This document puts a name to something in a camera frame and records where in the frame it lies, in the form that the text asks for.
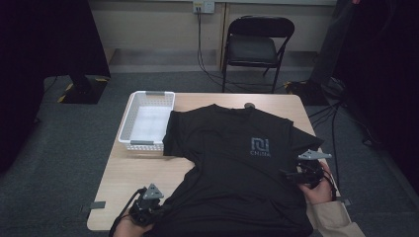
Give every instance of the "black t-shirt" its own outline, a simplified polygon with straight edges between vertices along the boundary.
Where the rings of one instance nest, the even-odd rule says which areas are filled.
[[[305,199],[280,173],[322,140],[254,108],[172,112],[164,155],[195,167],[168,197],[152,236],[307,236]]]

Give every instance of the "wooden table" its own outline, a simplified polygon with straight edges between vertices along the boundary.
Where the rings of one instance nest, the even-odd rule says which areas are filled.
[[[212,104],[241,109],[249,102],[256,109],[290,119],[295,127],[314,134],[300,98],[294,95],[177,93],[174,110],[186,112]],[[193,166],[185,158],[164,157],[162,152],[127,150],[118,142],[117,136],[95,198],[95,201],[105,201],[106,205],[91,210],[88,228],[109,230],[135,191],[150,183],[155,184],[166,198],[171,196]]]

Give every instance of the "black chair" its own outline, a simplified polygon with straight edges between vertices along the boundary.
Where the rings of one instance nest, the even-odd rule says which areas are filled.
[[[234,20],[228,27],[222,63],[222,92],[225,90],[227,65],[266,68],[277,68],[273,84],[258,84],[271,86],[275,92],[281,62],[286,44],[293,35],[293,22],[282,17],[244,16]],[[282,46],[277,51],[274,38],[283,39]]]

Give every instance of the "power socket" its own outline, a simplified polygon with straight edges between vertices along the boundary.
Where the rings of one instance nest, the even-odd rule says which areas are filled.
[[[194,1],[192,3],[192,12],[198,14],[199,9],[201,9],[201,13],[213,14],[215,3],[213,1]]]

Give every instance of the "gray carpet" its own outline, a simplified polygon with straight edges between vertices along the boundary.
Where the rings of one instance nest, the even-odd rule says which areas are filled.
[[[282,72],[279,86],[308,76],[308,72]],[[229,73],[231,79],[255,77],[260,72]],[[41,121],[14,166],[0,176],[0,236],[107,236],[88,230],[87,206],[99,188],[129,94],[138,90],[220,92],[204,72],[113,74],[99,104],[70,105],[56,102],[70,83],[68,77],[58,77],[54,84],[53,78],[47,78],[44,83],[48,89],[39,112]],[[324,109],[305,108],[308,115]],[[326,113],[310,119],[316,135],[325,139],[323,152],[333,153],[332,117],[318,120]],[[418,197],[389,155],[362,143],[365,130],[345,108],[339,109],[334,129],[340,191],[351,202],[352,219],[367,236],[417,236]]]

